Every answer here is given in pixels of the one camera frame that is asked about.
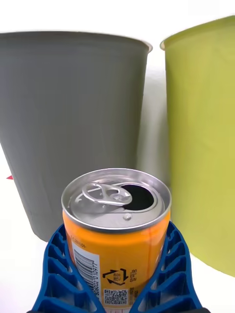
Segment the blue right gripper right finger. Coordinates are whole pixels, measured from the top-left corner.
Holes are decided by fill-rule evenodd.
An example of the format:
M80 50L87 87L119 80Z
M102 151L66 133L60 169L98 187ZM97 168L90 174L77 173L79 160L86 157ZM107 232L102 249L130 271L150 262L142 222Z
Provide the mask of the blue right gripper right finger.
M132 313L184 313L201 309L191 271L188 246L170 222L160 262L135 303Z

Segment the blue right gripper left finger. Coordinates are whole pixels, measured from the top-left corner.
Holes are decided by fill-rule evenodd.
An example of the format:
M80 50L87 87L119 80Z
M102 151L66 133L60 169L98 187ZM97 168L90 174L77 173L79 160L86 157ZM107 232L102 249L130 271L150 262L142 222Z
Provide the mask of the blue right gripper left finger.
M61 225L48 242L42 284L34 313L103 313L100 301L71 261L66 232Z

